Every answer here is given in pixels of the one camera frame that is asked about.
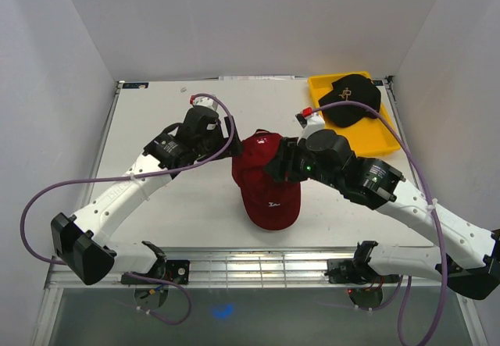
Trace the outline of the red baseball cap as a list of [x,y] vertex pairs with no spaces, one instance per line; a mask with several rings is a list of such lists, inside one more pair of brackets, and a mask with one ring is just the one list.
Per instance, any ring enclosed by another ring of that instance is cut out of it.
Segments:
[[249,219],[270,231],[293,225],[301,208],[300,184],[278,183],[265,172],[265,166],[277,154],[281,138],[277,133],[258,129],[242,141],[243,152],[231,163],[231,175]]

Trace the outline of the black cap gold logo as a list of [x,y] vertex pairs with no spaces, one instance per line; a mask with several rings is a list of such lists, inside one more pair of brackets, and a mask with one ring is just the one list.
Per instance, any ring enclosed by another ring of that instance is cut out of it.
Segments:
[[[349,74],[332,83],[332,90],[319,99],[320,107],[331,103],[358,102],[380,111],[381,93],[368,77]],[[342,105],[323,111],[325,118],[336,127],[346,128],[363,118],[375,119],[370,111],[355,105]]]

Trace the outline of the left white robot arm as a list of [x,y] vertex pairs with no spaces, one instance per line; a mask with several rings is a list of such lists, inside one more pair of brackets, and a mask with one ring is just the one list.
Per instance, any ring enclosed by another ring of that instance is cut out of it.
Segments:
[[73,215],[54,217],[51,229],[56,255],[86,285],[96,284],[110,273],[133,273],[149,283],[159,282],[166,274],[163,250],[149,241],[117,244],[112,235],[181,168],[241,153],[233,117],[221,118],[208,106],[191,107],[183,122],[166,127],[146,144],[124,180]]

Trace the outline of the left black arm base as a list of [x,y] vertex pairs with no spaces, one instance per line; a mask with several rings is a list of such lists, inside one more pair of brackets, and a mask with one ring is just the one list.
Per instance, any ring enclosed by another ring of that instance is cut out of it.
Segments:
[[191,262],[186,259],[167,260],[163,265],[155,264],[147,273],[125,273],[120,278],[124,285],[156,284],[167,280],[186,285],[189,282]]

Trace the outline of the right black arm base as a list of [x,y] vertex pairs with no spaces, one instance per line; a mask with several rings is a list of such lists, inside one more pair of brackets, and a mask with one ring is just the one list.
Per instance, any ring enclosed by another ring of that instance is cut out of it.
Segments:
[[351,259],[328,259],[324,276],[330,284],[395,284],[397,274],[381,275],[365,263],[355,264]]

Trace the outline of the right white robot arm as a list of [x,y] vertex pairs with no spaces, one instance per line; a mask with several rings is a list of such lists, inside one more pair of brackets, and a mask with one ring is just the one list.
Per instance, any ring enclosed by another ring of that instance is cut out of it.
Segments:
[[431,242],[402,247],[363,241],[353,257],[331,268],[336,282],[363,284],[385,276],[444,281],[466,298],[484,300],[499,285],[499,232],[465,221],[425,195],[381,159],[358,157],[332,130],[283,138],[265,171],[278,183],[314,180],[345,199],[399,221]]

